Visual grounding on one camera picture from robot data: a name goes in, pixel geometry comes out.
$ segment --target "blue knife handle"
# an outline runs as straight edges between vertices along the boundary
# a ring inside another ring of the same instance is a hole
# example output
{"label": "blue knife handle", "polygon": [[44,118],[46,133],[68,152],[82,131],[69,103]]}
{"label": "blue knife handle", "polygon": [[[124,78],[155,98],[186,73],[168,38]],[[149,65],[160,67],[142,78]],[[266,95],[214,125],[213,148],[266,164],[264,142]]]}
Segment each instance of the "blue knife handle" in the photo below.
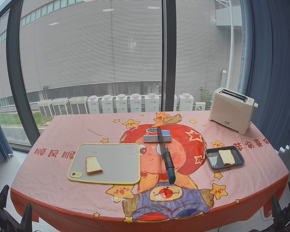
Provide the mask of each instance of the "blue knife handle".
{"label": "blue knife handle", "polygon": [[168,180],[170,184],[174,184],[175,182],[175,172],[174,172],[174,165],[171,159],[170,152],[165,148],[165,152],[163,154],[165,168],[168,174]]}

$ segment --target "lawn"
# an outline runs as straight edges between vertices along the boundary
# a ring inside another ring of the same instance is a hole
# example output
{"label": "lawn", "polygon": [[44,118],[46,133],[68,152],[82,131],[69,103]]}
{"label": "lawn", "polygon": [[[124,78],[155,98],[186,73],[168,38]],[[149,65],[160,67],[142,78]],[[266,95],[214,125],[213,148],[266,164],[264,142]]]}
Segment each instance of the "lawn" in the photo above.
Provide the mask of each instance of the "lawn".
{"label": "lawn", "polygon": [[[33,117],[37,125],[45,125],[46,122],[50,122],[53,118],[42,118],[40,111],[33,112]],[[8,125],[21,125],[18,113],[1,113],[0,124]]]}

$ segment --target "white toaster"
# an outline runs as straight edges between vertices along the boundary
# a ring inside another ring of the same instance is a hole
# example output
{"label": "white toaster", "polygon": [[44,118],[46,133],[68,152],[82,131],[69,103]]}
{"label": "white toaster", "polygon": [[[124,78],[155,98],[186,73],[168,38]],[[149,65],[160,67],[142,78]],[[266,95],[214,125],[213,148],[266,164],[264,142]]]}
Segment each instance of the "white toaster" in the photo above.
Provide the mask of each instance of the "white toaster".
{"label": "white toaster", "polygon": [[214,120],[244,135],[252,125],[254,107],[258,108],[258,104],[253,98],[221,87],[213,94],[209,120]]}

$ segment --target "curtain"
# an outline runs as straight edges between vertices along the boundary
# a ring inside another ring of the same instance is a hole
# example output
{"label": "curtain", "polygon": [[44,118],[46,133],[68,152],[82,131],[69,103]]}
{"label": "curtain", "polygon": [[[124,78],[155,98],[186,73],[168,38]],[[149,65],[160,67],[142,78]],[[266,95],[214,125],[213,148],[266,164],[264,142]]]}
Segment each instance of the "curtain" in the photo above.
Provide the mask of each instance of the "curtain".
{"label": "curtain", "polygon": [[290,144],[290,1],[241,0],[241,8],[238,92],[259,104],[252,122],[279,150]]}
{"label": "curtain", "polygon": [[8,154],[13,154],[13,150],[10,147],[7,138],[0,125],[0,162],[7,159]]}

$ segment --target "cartoon eye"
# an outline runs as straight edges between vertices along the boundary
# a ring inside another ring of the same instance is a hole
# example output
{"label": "cartoon eye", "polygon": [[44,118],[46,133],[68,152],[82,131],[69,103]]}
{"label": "cartoon eye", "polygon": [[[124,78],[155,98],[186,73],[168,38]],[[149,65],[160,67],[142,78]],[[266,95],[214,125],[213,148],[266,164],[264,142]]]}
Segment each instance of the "cartoon eye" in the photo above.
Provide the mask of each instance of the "cartoon eye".
{"label": "cartoon eye", "polygon": [[140,147],[140,155],[144,155],[147,151],[146,146],[144,144],[140,144],[139,147]]}
{"label": "cartoon eye", "polygon": [[156,147],[156,151],[157,151],[157,153],[158,153],[159,155],[162,155],[162,154],[161,154],[161,151],[160,151],[160,146],[159,146],[159,144],[158,144],[157,147]]}

